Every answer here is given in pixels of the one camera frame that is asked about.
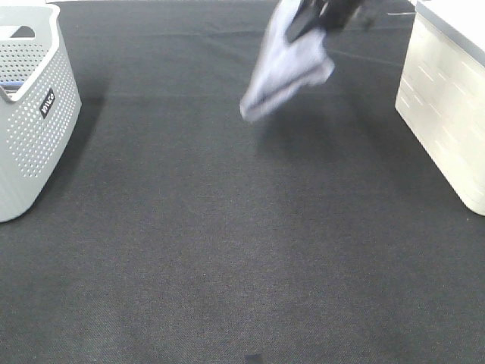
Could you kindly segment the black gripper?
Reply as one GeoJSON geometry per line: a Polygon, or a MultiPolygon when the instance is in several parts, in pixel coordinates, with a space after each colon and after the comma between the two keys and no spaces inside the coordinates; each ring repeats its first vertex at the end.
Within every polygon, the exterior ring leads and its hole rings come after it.
{"type": "Polygon", "coordinates": [[[286,29],[286,40],[293,43],[315,27],[326,33],[342,31],[354,17],[357,17],[366,30],[374,25],[374,15],[367,6],[367,1],[302,0],[286,29]]]}

